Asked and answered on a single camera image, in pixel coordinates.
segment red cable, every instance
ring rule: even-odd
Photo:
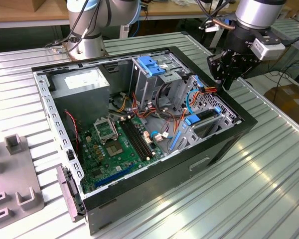
[[[77,130],[77,127],[76,127],[75,119],[73,118],[73,116],[72,116],[69,112],[65,111],[65,113],[66,113],[68,116],[70,116],[70,118],[72,119],[72,122],[73,122],[73,124],[74,124],[75,139],[76,139],[76,152],[78,152],[79,140],[78,140],[78,130]]]

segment ram slot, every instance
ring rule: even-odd
[[[124,121],[120,122],[120,126],[141,160],[146,161],[147,157],[151,158],[152,153],[139,135],[134,124],[131,121]]]

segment wooden table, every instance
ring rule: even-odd
[[[231,4],[229,8],[224,8],[221,12],[235,12],[237,6],[238,2]],[[290,10],[289,7],[285,6],[283,12],[287,15]],[[144,20],[145,17],[146,15],[142,11],[140,20]],[[196,4],[179,6],[171,1],[167,3],[151,2],[149,4],[148,20],[200,17],[203,17],[203,13]],[[64,0],[46,0],[36,12],[27,12],[0,6],[0,28],[68,25],[68,19],[68,10]]]

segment motherboard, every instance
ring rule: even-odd
[[[96,123],[79,133],[84,193],[117,180],[164,157],[138,117]]]

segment cardboard box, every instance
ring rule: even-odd
[[[45,0],[0,0],[0,6],[35,12]]]
[[[274,99],[276,87],[265,93],[271,102]],[[280,86],[274,104],[299,124],[299,87],[296,85]]]

